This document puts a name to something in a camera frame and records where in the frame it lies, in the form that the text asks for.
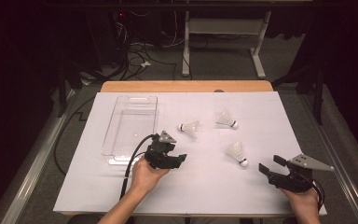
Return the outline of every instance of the shuttlecock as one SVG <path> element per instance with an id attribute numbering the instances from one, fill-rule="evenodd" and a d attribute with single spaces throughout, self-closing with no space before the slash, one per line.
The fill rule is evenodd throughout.
<path id="1" fill-rule="evenodd" d="M 196 133 L 200 132 L 200 122 L 197 120 L 188 124 L 179 124 L 178 130 L 187 133 L 193 138 L 197 138 Z"/>
<path id="2" fill-rule="evenodd" d="M 219 118 L 217 118 L 216 123 L 228 125 L 231 128 L 238 128 L 238 122 L 231 117 L 227 110 L 224 110 Z"/>
<path id="3" fill-rule="evenodd" d="M 243 148 L 242 148 L 242 143 L 241 142 L 237 142 L 234 145 L 232 145 L 227 151 L 226 153 L 228 155 L 230 155 L 232 158 L 234 158 L 235 160 L 238 161 L 238 163 L 241 166 L 247 166 L 248 165 L 248 160 L 246 159 L 244 153 L 243 153 Z"/>

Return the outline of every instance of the hand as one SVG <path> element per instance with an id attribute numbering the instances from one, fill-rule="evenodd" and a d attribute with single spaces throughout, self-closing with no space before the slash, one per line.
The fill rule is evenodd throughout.
<path id="1" fill-rule="evenodd" d="M 153 169 L 145 157 L 142 157 L 133 165 L 131 190 L 146 195 L 169 171 L 168 169 Z"/>
<path id="2" fill-rule="evenodd" d="M 298 223 L 320 223 L 318 194 L 314 189 L 309 189 L 304 193 L 293 193 L 292 191 L 286 189 L 281 189 L 281 191 L 289 199 Z"/>

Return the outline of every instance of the white table surface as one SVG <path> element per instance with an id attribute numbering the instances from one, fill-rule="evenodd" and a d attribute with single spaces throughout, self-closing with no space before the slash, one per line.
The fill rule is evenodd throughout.
<path id="1" fill-rule="evenodd" d="M 281 191 L 258 171 L 261 162 L 271 171 L 286 175 L 287 168 L 275 163 L 273 155 L 288 160 L 301 153 L 279 94 L 274 91 L 98 93 L 54 211 L 105 213 L 118 202 L 126 166 L 109 165 L 101 150 L 120 95 L 157 96 L 156 133 L 164 130 L 177 141 L 169 155 L 187 154 L 181 167 L 159 181 L 134 215 L 285 217 L 293 214 Z M 239 123 L 238 129 L 222 128 L 214 123 L 224 109 Z M 201 125 L 196 140 L 177 131 L 178 124 L 195 120 Z M 237 141 L 242 142 L 249 161 L 245 168 L 225 153 Z M 324 207 L 320 214 L 326 214 Z"/>

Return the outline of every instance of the dark background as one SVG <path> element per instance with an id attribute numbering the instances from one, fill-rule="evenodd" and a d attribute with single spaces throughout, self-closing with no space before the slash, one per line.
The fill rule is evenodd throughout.
<path id="1" fill-rule="evenodd" d="M 212 12 L 192 13 L 211 17 Z M 230 16 L 249 17 L 253 13 Z M 171 16 L 153 12 L 129 25 L 138 36 L 158 45 L 161 30 L 174 33 Z M 184 13 L 177 16 L 184 20 Z M 184 24 L 179 22 L 178 27 L 183 31 Z M 267 36 L 284 34 L 290 38 L 304 33 L 307 36 L 292 71 L 312 60 L 323 63 L 325 83 L 358 141 L 358 1 L 340 11 L 281 10 L 272 14 Z M 51 112 L 50 94 L 58 85 L 61 58 L 98 70 L 101 58 L 93 43 L 83 12 L 48 11 L 30 0 L 0 1 L 0 197 Z"/>

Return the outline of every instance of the transparent plastic tray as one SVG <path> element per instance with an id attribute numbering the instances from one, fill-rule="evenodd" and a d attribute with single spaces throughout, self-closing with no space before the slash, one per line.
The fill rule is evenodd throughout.
<path id="1" fill-rule="evenodd" d="M 117 98 L 102 150 L 110 164 L 128 164 L 139 143 L 155 132 L 157 103 L 157 96 Z M 138 153 L 148 145 L 143 143 Z"/>

